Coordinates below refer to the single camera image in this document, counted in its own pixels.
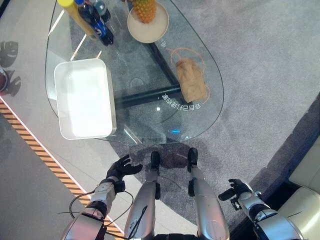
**hazard stripe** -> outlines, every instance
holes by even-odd
[[[35,152],[36,155],[40,157],[43,163],[53,172],[54,175],[65,185],[66,188],[69,189],[71,193],[75,197],[83,194],[84,192],[78,187],[78,185],[65,173],[65,171],[59,166],[59,164],[50,156],[49,152],[47,152],[44,148],[41,147],[40,143],[37,142],[36,139],[30,134],[28,130],[19,122],[19,120],[15,117],[15,115],[7,108],[7,106],[0,99],[0,113],[4,116],[4,118],[11,124],[11,126],[16,130],[16,132],[24,139],[26,144],[30,146],[30,148]],[[84,195],[79,198],[79,201],[83,205],[87,205],[90,202],[88,196]],[[105,218],[105,224],[110,224],[109,218]],[[107,227],[107,231],[118,235],[119,237],[123,237],[121,230],[111,223]],[[115,237],[115,240],[123,240],[122,238]]]

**sofa cushion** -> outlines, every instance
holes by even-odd
[[[300,229],[304,239],[320,240],[320,195],[300,187],[278,210]]]
[[[293,171],[289,180],[320,194],[320,136]]]

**robot leg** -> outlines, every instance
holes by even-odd
[[[202,171],[197,167],[198,151],[190,148],[188,171],[192,180],[188,193],[195,197],[197,234],[201,240],[228,240],[229,229],[213,189],[205,181]]]
[[[160,155],[154,151],[151,153],[151,170],[147,173],[146,181],[134,199],[125,224],[124,236],[126,238],[130,236],[131,232],[131,239],[151,240],[154,237],[155,199],[160,198],[160,185],[157,183],[159,164]]]

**pineapple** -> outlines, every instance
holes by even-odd
[[[133,10],[141,22],[148,24],[156,16],[156,0],[133,0]]]

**glass table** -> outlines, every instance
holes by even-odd
[[[57,114],[54,69],[67,61],[100,58],[110,69],[117,130],[102,140],[132,144],[165,144],[192,139],[218,118],[224,90],[218,66],[195,30],[170,0],[158,0],[169,14],[165,35],[155,43],[136,41],[127,28],[129,8],[120,0],[105,0],[111,13],[106,23],[114,44],[91,40],[56,4],[48,36],[45,88]],[[186,103],[175,63],[192,58],[202,69],[207,98]]]

